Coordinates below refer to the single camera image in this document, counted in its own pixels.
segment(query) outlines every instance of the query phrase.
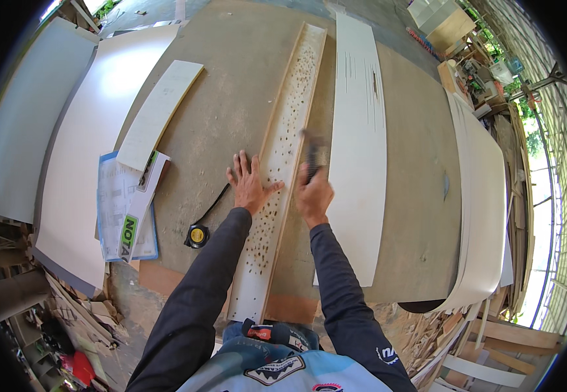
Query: person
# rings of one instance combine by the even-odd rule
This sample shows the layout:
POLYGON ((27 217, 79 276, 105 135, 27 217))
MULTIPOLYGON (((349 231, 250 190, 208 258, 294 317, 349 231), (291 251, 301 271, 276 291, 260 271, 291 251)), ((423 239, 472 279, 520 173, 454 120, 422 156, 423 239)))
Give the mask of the person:
POLYGON ((284 186, 281 181, 262 186, 257 156, 251 170, 244 151, 233 162, 237 178, 230 168, 226 174, 235 190, 234 208, 169 296, 126 390, 415 392, 329 226, 326 209, 334 191, 325 170, 319 169, 305 185, 307 164, 298 174, 296 207, 310 229, 325 330, 338 355, 320 350, 316 333, 305 326, 255 325, 247 319, 229 323, 222 347, 211 356, 213 325, 251 217, 284 186))

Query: workshop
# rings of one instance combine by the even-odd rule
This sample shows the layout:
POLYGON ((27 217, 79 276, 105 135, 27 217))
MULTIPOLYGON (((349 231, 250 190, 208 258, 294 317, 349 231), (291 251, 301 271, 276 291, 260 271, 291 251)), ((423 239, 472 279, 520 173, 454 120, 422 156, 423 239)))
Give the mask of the workshop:
POLYGON ((1 382, 527 392, 559 375, 567 62, 531 9, 37 4, 0 70, 1 382))

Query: hand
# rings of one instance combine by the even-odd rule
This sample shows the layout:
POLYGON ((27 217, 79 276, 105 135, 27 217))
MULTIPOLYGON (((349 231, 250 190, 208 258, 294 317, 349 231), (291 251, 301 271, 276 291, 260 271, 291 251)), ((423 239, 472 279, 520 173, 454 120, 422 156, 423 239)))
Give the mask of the hand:
POLYGON ((234 207, 244 207, 255 215, 264 205, 273 192, 283 188, 283 181, 277 181, 268 188, 264 188, 259 180, 259 158, 254 155, 251 158, 251 172, 246 166, 246 153, 240 151, 240 156, 233 155, 233 167, 238 179, 233 178, 231 168, 227 168, 229 184, 236 191, 236 202, 234 207))
POLYGON ((296 208, 311 229, 321 223, 329 223, 326 209, 334 199, 334 190, 326 180, 325 168, 319 168, 307 185, 307 163, 301 165, 296 187, 296 208))

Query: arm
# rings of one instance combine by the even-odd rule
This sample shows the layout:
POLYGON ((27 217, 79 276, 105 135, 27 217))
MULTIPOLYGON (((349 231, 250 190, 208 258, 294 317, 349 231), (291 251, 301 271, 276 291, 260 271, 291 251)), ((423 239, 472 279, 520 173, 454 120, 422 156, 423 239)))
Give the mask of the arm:
MULTIPOLYGON (((299 183, 304 184, 302 166, 299 183)), ((366 306, 364 293, 325 212, 334 191, 320 170, 311 183, 297 190, 297 208, 310 228, 311 253, 319 278, 325 330, 339 355, 349 356, 394 391, 416 391, 405 367, 366 306)))
POLYGON ((140 363, 127 391, 175 391, 211 356, 214 323, 227 297, 236 265, 251 228, 252 218, 282 182, 264 189, 259 182, 259 161, 247 169, 244 151, 234 156, 238 180, 227 169, 236 191, 235 208, 196 257, 174 289, 150 333, 140 363))

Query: workbench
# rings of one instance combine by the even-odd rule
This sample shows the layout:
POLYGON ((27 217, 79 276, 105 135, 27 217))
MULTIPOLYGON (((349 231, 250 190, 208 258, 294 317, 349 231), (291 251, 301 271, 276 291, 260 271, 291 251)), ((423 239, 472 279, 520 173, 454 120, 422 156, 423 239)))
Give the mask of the workbench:
MULTIPOLYGON (((266 4, 213 1, 179 31, 146 79, 116 149, 173 60, 205 68, 157 148, 172 158, 172 165, 154 199, 160 251, 155 263, 185 273, 198 255, 183 244, 187 228, 225 186, 233 154, 241 149, 259 153, 303 21, 327 29, 309 126, 329 142, 334 21, 266 4)), ((424 71, 383 44, 377 43, 377 52, 386 103, 388 177, 379 258, 373 286, 364 288, 366 301, 444 299, 457 274, 461 219, 460 169, 449 105, 443 87, 424 71)), ((352 151, 351 159, 364 159, 364 152, 352 151)), ((309 231, 294 199, 291 205, 271 296, 315 300, 319 291, 311 285, 309 231)), ((233 192, 228 192, 202 223, 215 231, 232 207, 233 192)))

